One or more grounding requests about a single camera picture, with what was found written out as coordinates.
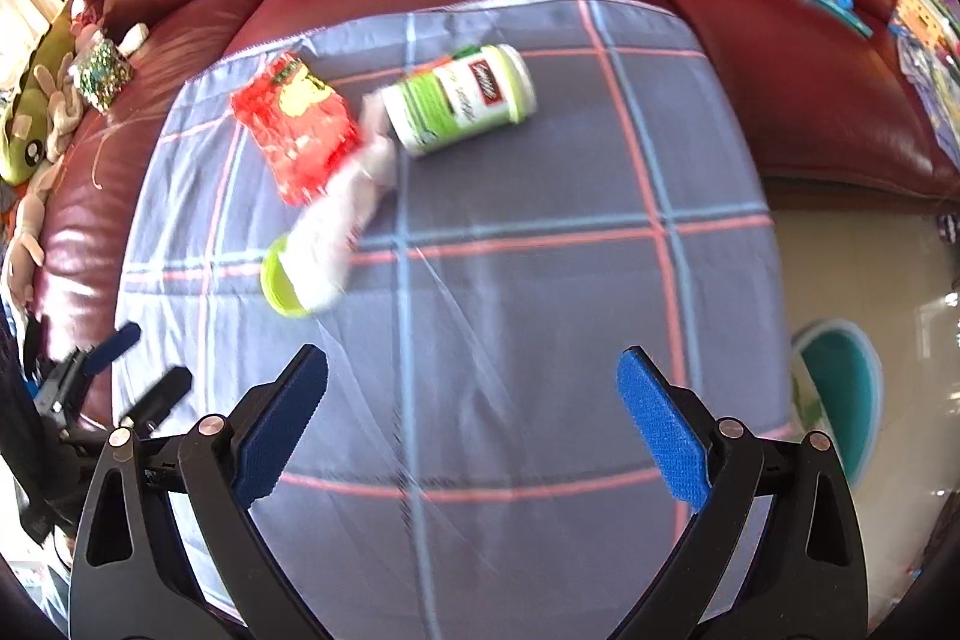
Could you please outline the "white tissue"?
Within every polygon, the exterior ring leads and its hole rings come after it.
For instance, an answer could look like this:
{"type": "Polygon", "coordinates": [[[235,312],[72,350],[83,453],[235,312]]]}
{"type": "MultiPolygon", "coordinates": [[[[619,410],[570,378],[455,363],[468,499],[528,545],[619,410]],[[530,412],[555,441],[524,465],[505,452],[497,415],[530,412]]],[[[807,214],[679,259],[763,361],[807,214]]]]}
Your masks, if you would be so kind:
{"type": "Polygon", "coordinates": [[[319,312],[347,291],[359,239],[397,182],[397,146],[379,92],[364,97],[361,145],[335,172],[322,197],[302,211],[280,253],[299,307],[319,312]]]}

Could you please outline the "red yellow snack bag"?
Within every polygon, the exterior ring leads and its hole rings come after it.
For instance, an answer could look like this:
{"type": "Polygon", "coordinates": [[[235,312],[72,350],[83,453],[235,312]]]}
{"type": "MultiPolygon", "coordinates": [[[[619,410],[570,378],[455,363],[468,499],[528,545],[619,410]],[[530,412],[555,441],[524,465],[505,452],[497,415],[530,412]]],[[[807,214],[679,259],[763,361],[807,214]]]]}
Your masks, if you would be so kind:
{"type": "Polygon", "coordinates": [[[270,60],[229,97],[233,117],[251,133],[274,175],[278,195],[302,206],[359,148],[359,126],[347,101],[293,52],[270,60]]]}

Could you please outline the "teal round trash bin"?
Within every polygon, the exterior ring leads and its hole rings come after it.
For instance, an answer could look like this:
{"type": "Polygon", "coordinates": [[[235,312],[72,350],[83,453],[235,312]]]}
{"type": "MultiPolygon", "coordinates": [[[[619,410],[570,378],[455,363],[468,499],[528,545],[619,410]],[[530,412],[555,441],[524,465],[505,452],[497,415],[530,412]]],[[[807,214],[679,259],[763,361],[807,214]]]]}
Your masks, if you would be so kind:
{"type": "Polygon", "coordinates": [[[872,341],[850,320],[822,319],[791,339],[793,432],[832,439],[851,489],[866,474],[884,411],[884,367],[872,341]]]}

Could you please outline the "green jar lid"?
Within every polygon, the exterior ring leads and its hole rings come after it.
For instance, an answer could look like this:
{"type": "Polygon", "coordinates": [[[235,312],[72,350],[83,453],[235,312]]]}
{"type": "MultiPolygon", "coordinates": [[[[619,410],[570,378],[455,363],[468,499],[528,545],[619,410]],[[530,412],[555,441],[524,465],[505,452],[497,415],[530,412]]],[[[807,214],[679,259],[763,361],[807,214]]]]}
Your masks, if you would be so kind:
{"type": "Polygon", "coordinates": [[[288,236],[283,234],[267,248],[265,259],[260,264],[260,289],[262,289],[267,304],[278,315],[288,317],[288,319],[304,319],[304,317],[308,317],[309,312],[302,307],[301,302],[296,297],[293,286],[291,286],[280,262],[280,253],[285,250],[286,241],[288,241],[288,236]]]}

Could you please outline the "green plush toy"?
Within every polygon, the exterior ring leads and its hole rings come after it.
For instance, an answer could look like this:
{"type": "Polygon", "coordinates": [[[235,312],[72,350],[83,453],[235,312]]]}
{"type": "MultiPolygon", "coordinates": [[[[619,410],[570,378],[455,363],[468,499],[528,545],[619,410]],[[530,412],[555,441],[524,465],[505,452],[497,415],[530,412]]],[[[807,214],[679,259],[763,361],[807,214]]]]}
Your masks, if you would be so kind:
{"type": "Polygon", "coordinates": [[[2,115],[2,181],[19,187],[31,179],[47,158],[47,92],[34,76],[37,65],[57,74],[67,53],[75,52],[70,32],[70,11],[63,7],[26,62],[26,69],[13,91],[13,101],[2,115]]]}

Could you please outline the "beige plush rabbit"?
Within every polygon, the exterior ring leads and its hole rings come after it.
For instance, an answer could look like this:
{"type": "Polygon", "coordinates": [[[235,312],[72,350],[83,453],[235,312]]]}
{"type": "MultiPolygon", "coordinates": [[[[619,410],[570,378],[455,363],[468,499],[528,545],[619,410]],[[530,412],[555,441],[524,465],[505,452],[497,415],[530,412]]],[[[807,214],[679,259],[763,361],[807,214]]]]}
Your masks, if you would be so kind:
{"type": "Polygon", "coordinates": [[[78,130],[88,104],[70,80],[68,67],[73,64],[76,50],[67,53],[55,76],[37,65],[34,69],[41,88],[47,92],[47,158],[39,164],[31,179],[13,188],[18,195],[14,208],[13,224],[8,234],[7,248],[3,250],[2,292],[14,310],[24,314],[34,302],[34,276],[46,259],[46,250],[41,244],[46,202],[60,174],[73,135],[78,130]]]}

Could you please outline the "green sequin pouch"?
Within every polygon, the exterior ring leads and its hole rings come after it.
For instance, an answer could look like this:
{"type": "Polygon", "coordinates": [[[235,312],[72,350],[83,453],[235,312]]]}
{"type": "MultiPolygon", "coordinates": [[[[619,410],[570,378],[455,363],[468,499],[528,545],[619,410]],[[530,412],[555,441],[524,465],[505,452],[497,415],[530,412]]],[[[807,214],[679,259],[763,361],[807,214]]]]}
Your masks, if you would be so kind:
{"type": "Polygon", "coordinates": [[[106,113],[133,80],[133,67],[114,42],[95,35],[73,58],[68,74],[83,99],[106,113]]]}

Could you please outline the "blue plaid table cloth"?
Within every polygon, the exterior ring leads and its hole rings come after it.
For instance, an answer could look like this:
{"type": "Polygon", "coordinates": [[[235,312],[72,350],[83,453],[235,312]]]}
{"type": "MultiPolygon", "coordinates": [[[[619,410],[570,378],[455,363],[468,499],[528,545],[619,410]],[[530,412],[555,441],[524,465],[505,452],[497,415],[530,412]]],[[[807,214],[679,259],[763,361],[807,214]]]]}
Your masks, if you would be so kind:
{"type": "Polygon", "coordinates": [[[641,346],[713,413],[788,429],[775,234],[739,124],[675,14],[628,0],[491,0],[285,39],[350,104],[431,60],[509,44],[537,112],[400,158],[334,307],[287,319],[259,273],[293,208],[231,92],[247,47],[187,81],[140,190],[112,370],[125,408],[164,369],[179,432],[303,344],[327,392],[252,510],[340,638],[604,638],[686,520],[615,385],[641,346]]]}

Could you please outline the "green white plastic jar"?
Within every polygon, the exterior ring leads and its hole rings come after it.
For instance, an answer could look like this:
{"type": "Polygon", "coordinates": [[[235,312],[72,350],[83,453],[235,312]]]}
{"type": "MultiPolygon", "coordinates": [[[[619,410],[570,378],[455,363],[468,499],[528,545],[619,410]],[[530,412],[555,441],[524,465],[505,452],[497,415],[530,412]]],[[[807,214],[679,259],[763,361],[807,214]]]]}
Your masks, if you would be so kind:
{"type": "Polygon", "coordinates": [[[523,56],[513,46],[472,47],[379,91],[397,140],[425,156],[537,112],[523,56]]]}

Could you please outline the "pile of colourful papers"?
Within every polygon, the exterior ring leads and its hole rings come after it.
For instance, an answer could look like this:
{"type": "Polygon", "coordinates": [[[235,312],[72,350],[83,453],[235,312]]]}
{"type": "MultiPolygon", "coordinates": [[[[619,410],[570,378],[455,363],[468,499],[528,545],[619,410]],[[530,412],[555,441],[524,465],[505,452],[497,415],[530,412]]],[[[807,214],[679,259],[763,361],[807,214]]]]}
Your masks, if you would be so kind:
{"type": "Polygon", "coordinates": [[[958,167],[958,0],[896,0],[889,23],[901,73],[958,167]]]}

